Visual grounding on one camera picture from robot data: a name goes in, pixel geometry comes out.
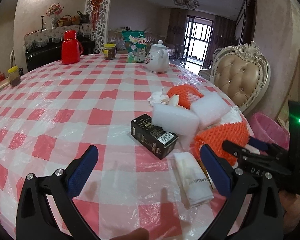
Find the person's right hand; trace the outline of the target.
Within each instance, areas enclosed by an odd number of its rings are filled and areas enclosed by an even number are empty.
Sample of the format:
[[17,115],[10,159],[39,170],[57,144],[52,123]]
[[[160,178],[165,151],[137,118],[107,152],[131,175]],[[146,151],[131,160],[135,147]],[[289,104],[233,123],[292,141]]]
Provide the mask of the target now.
[[284,210],[283,231],[284,233],[290,233],[300,222],[300,195],[280,191],[279,198]]

